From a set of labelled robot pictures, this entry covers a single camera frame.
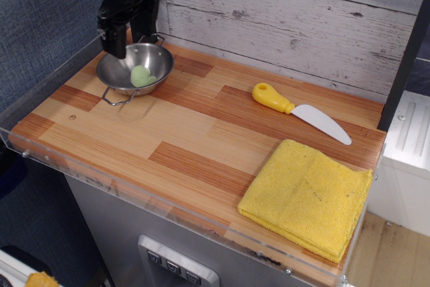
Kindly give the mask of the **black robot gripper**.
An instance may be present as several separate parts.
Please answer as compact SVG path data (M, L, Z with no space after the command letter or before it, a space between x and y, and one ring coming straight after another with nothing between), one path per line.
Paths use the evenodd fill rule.
M119 59L126 57L126 24L134 43L155 44L159 0L102 0L97 27L103 49Z

